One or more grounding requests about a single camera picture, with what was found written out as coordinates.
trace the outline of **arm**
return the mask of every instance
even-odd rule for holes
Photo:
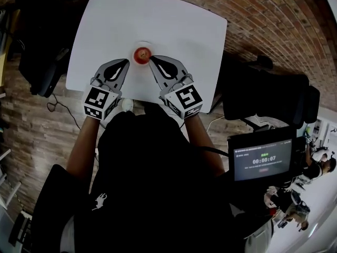
[[[308,164],[308,166],[310,167],[310,165],[312,164],[312,160],[311,160],[311,156],[310,156],[310,145],[309,144],[306,145],[305,161]]]
[[[199,115],[186,118],[185,125],[191,144],[197,147],[208,146],[215,148],[199,118]],[[217,153],[202,151],[201,155],[203,159],[209,164],[216,177],[225,173],[222,160]]]
[[[95,147],[99,126],[99,120],[87,116],[66,167],[67,172],[78,178],[88,191],[93,174]]]
[[[284,219],[288,222],[293,221],[293,217],[292,216],[285,216]]]

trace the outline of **black shirt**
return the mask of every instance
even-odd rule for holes
[[[309,179],[314,179],[319,177],[322,174],[322,166],[317,161],[312,160],[311,165],[303,171],[303,174]]]
[[[53,168],[33,215],[36,249],[58,252],[72,215],[76,253],[234,242],[226,189],[217,185],[172,118],[145,112],[120,113],[107,125],[90,195],[61,167]],[[53,214],[57,219],[50,219]],[[46,230],[50,225],[55,228]]]
[[[277,195],[271,196],[271,201],[282,210],[282,212],[286,213],[289,206],[293,203],[291,198],[291,192],[284,192],[282,189],[277,191]]]

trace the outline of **cable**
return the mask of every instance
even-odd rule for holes
[[[66,105],[63,105],[62,103],[59,103],[59,101],[57,100],[57,98],[56,98],[56,96],[54,95],[54,93],[52,93],[52,95],[54,96],[54,98],[55,98],[55,100],[56,100],[56,103],[54,104],[54,103],[48,102],[48,103],[47,103],[47,108],[48,108],[48,110],[49,110],[50,112],[54,112],[56,106],[57,106],[58,104],[60,104],[61,106],[63,106],[64,108],[66,108],[66,109],[68,110],[70,116],[74,119],[76,126],[78,127],[79,130],[81,130],[81,128],[80,128],[79,125],[77,124],[77,121],[76,121],[75,117],[72,115],[72,113],[71,113],[71,111],[69,110],[69,108],[68,108]]]
[[[224,155],[225,157],[228,157],[228,153],[221,151],[219,149],[216,148],[212,148],[212,147],[207,147],[207,146],[200,146],[197,147],[198,149],[204,150],[204,151],[208,151],[208,152],[213,152],[213,153],[217,153],[217,154],[221,154]]]
[[[206,130],[206,132],[208,132],[209,131],[209,129],[210,129],[210,126],[211,126],[211,124],[213,123],[213,122],[215,122],[215,121],[217,121],[217,120],[220,120],[221,118],[224,118],[225,116],[221,116],[220,118],[217,118],[217,119],[214,119],[213,121],[211,121],[211,123],[209,124],[209,126],[208,126],[208,128],[207,128],[207,130]]]
[[[257,121],[258,121],[258,123],[260,123],[260,124],[262,124],[262,123],[267,123],[268,125],[271,125],[271,126],[273,126],[270,122],[268,122],[268,121],[263,121],[263,122],[260,122],[255,116],[253,116]]]
[[[25,44],[22,42],[22,40],[19,40],[18,38],[16,38],[16,36],[14,34],[12,34],[11,32],[9,32],[7,29],[0,27],[0,31],[6,33],[8,36],[10,36],[12,39],[18,41],[21,45],[21,48],[23,49],[23,51],[25,51],[26,47]]]

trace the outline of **camera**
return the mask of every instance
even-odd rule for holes
[[[280,223],[278,223],[278,228],[283,229],[286,225],[288,224],[288,221],[286,221],[285,219],[282,219],[282,221]]]

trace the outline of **black strap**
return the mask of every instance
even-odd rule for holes
[[[207,146],[200,146],[197,147],[198,149],[204,150],[204,151],[208,151],[208,152],[213,152],[213,153],[217,153],[217,154],[221,154],[224,155],[225,157],[228,157],[228,153],[221,151],[219,149],[216,148],[212,148],[212,147],[207,147]]]

